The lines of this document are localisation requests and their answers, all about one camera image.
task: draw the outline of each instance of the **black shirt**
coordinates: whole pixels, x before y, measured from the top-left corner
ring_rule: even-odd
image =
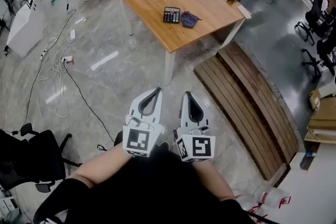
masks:
[[[220,202],[189,163],[167,150],[135,157],[114,176],[89,189],[64,180],[34,216],[40,223],[68,209],[65,223],[181,222],[254,223],[235,200]]]

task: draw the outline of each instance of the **chair armrest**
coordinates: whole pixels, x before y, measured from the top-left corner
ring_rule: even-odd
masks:
[[[49,193],[51,191],[50,187],[54,184],[55,181],[51,181],[50,183],[35,184],[35,186],[40,193]]]

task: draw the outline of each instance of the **calculator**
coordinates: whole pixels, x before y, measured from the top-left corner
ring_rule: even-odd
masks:
[[[178,24],[180,22],[180,9],[176,7],[165,7],[163,14],[163,22],[170,24]]]

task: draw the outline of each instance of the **wooden bench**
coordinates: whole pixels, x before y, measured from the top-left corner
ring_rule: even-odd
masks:
[[[262,75],[232,42],[194,72],[270,180],[297,152],[294,132]]]
[[[262,119],[274,144],[281,149],[280,156],[289,163],[298,151],[294,131],[265,78],[235,42],[219,50],[216,57],[239,80],[240,88],[248,96]]]

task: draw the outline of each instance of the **table top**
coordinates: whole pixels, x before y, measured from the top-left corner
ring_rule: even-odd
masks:
[[[238,10],[240,3],[232,6],[227,0],[124,0],[152,30],[168,52],[173,52],[216,30],[245,18]],[[189,11],[202,20],[194,28],[163,22],[165,7],[178,7],[181,13]]]

